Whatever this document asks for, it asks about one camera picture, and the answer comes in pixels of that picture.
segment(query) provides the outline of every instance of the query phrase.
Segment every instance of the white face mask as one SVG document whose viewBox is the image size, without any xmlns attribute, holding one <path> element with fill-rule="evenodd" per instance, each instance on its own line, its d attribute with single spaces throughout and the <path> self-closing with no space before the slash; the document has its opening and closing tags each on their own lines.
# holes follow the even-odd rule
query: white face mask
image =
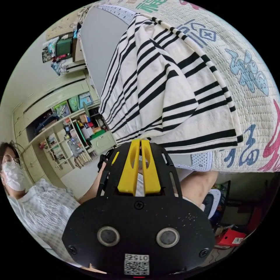
<svg viewBox="0 0 280 280">
<path fill-rule="evenodd" d="M 6 184 L 10 188 L 16 191 L 25 190 L 23 170 L 14 160 L 9 163 L 3 163 L 2 170 L 6 176 Z"/>
</svg>

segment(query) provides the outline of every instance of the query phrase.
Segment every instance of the screw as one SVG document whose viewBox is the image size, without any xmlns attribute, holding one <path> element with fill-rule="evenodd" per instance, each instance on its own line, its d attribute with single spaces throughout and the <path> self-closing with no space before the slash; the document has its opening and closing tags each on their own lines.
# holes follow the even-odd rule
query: screw
<svg viewBox="0 0 280 280">
<path fill-rule="evenodd" d="M 76 250 L 75 247 L 69 246 L 68 248 L 69 248 L 69 252 L 70 252 L 72 255 L 75 255 L 75 254 L 77 253 L 77 250 Z"/>
<path fill-rule="evenodd" d="M 142 201 L 136 201 L 135 204 L 134 204 L 134 207 L 137 209 L 137 210 L 141 210 L 144 208 L 144 203 Z"/>
<path fill-rule="evenodd" d="M 199 253 L 199 257 L 200 258 L 204 258 L 208 253 L 209 253 L 209 248 L 205 248 L 203 249 L 200 253 Z"/>
</svg>

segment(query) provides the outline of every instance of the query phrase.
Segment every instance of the black and white striped towel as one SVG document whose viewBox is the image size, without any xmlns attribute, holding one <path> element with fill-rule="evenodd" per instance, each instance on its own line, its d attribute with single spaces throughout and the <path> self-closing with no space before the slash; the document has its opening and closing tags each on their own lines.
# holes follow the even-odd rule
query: black and white striped towel
<svg viewBox="0 0 280 280">
<path fill-rule="evenodd" d="M 99 109 L 116 142 L 148 138 L 169 153 L 243 145 L 225 82 L 181 31 L 136 14 L 113 54 Z"/>
</svg>

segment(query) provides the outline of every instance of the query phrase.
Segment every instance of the mattress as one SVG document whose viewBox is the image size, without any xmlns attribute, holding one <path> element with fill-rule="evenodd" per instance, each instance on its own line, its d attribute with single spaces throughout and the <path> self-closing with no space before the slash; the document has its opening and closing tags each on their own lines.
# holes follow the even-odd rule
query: mattress
<svg viewBox="0 0 280 280">
<path fill-rule="evenodd" d="M 260 55 L 235 28 L 213 13 L 181 0 L 93 3 L 94 7 L 101 5 L 120 6 L 166 21 L 195 41 L 219 70 L 238 112 L 244 146 L 214 151 L 207 157 L 211 160 L 207 163 L 210 170 L 280 171 L 280 94 Z"/>
</svg>

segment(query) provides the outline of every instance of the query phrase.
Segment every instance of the label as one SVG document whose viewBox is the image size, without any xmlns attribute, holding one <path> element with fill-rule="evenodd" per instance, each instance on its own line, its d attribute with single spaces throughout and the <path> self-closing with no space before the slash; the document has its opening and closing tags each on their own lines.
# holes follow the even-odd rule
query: label
<svg viewBox="0 0 280 280">
<path fill-rule="evenodd" d="M 240 244 L 241 242 L 242 242 L 242 240 L 243 240 L 244 238 L 235 238 L 234 240 L 233 240 L 233 242 L 232 242 L 232 244 Z"/>
<path fill-rule="evenodd" d="M 125 254 L 124 274 L 126 275 L 149 275 L 149 255 Z"/>
</svg>

